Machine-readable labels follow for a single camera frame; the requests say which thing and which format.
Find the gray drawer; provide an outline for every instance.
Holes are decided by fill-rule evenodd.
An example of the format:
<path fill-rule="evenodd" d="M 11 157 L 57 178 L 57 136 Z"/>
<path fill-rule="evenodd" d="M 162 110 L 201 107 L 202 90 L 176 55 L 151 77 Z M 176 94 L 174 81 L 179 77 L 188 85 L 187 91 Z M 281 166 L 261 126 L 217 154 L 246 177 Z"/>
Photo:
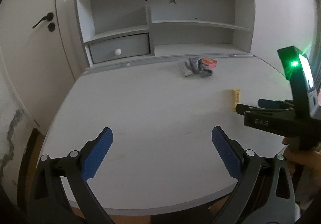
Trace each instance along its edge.
<path fill-rule="evenodd" d="M 124 36 L 89 45 L 94 63 L 149 53 L 148 34 Z"/>

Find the white desk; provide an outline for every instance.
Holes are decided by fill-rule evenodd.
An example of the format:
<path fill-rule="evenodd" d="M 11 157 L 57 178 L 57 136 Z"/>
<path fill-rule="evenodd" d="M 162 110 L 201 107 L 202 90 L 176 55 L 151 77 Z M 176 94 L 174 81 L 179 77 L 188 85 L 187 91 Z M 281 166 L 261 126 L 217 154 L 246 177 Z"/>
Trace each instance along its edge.
<path fill-rule="evenodd" d="M 110 127 L 114 142 L 88 181 L 108 213 L 154 215 L 209 202 L 236 182 L 212 144 L 214 126 L 261 156 L 284 147 L 282 137 L 243 126 L 232 111 L 232 88 L 248 105 L 292 97 L 285 78 L 254 57 L 220 58 L 208 78 L 182 78 L 177 62 L 88 74 L 66 97 L 42 154 L 64 157 Z"/>

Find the yellow wrapper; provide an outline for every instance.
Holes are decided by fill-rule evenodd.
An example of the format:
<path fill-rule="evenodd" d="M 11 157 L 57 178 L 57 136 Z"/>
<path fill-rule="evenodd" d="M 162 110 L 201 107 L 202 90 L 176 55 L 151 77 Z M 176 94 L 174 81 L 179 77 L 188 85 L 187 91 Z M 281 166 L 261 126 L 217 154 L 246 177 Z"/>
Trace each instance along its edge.
<path fill-rule="evenodd" d="M 241 90 L 240 89 L 232 89 L 233 91 L 233 111 L 236 111 L 236 106 L 238 103 L 240 103 L 240 96 L 241 96 Z"/>

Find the green led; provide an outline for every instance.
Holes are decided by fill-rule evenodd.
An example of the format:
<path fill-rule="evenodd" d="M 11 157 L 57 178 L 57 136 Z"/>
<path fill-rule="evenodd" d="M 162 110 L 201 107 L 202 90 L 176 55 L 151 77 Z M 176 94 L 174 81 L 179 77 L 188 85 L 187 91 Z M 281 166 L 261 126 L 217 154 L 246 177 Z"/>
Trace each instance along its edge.
<path fill-rule="evenodd" d="M 292 61 L 291 62 L 291 66 L 292 67 L 297 67 L 299 65 L 299 62 L 298 61 Z"/>

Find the drawer knob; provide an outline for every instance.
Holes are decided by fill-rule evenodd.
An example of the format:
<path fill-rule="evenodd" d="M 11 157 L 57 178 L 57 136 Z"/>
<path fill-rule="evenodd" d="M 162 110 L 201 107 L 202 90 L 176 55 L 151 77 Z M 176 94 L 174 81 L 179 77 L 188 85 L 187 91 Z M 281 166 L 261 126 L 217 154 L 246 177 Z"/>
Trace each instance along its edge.
<path fill-rule="evenodd" d="M 115 54 L 116 54 L 116 55 L 121 55 L 121 50 L 120 50 L 119 48 L 116 49 L 116 50 L 115 50 Z"/>

